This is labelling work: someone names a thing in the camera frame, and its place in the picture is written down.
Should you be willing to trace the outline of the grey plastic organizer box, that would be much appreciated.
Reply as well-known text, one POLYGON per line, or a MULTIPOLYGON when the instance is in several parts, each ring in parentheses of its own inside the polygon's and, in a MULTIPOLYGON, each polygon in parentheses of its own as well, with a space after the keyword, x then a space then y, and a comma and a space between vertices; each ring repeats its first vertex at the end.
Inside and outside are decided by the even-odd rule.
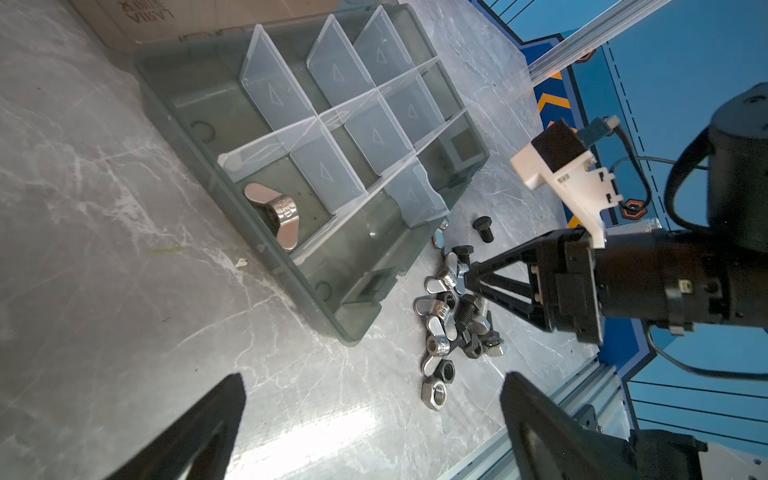
POLYGON ((76 1, 144 111, 315 329, 358 343, 489 153, 398 1, 76 1), (291 197, 285 251, 244 188, 291 197))

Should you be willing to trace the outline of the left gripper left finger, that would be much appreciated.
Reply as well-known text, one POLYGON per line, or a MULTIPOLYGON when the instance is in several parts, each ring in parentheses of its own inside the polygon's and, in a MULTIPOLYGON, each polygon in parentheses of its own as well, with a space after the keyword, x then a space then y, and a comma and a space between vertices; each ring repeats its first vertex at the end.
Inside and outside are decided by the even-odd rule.
POLYGON ((222 379, 111 479, 222 479, 246 403, 243 377, 222 379))

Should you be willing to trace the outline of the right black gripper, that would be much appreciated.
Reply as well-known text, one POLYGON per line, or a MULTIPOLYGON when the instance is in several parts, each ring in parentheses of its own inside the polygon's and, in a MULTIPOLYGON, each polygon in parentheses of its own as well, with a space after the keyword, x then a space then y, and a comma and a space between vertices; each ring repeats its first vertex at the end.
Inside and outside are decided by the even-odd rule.
POLYGON ((466 287, 544 332, 600 344, 607 318, 676 332, 729 319, 725 262, 715 240, 654 230, 612 236, 595 249, 584 230, 557 230, 473 263, 466 287), (502 275, 521 265, 526 280, 502 275))

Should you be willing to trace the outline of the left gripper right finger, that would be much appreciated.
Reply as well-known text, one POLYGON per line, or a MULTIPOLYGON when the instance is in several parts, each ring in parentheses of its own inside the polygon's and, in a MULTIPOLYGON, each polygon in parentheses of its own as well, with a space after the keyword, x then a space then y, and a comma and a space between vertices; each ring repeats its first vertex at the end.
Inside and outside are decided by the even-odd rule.
POLYGON ((524 375, 506 375, 501 410, 523 479, 634 479, 629 443, 579 425, 524 375))

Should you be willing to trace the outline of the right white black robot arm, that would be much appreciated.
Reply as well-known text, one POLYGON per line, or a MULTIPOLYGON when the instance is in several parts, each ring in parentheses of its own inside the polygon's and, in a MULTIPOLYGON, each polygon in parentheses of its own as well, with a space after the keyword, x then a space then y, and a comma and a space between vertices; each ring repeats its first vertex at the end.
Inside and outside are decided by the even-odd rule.
POLYGON ((675 334, 697 323, 767 324, 767 87, 722 105, 674 163, 663 203, 708 166, 705 225, 611 235, 601 214, 621 197, 591 146, 620 135, 615 118, 575 131, 558 121, 511 160, 531 189, 547 185, 581 219, 489 260, 465 276, 473 293, 545 332, 601 344, 607 318, 636 318, 675 334))

